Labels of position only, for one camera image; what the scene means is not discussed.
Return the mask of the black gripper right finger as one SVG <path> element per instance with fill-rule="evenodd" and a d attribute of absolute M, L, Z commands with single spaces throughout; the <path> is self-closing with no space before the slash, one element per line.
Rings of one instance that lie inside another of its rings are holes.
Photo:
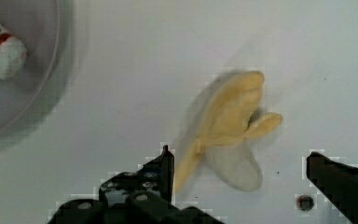
<path fill-rule="evenodd" d="M 306 158 L 307 179 L 352 224 L 358 224 L 358 168 L 332 161 L 319 152 Z"/>

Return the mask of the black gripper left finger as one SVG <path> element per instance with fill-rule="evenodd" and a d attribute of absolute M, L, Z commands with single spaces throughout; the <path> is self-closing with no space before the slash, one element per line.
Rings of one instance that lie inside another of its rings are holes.
<path fill-rule="evenodd" d="M 104 181 L 97 199 L 62 204 L 48 224 L 224 224 L 195 206 L 172 205 L 174 156 L 161 154 L 136 172 Z"/>

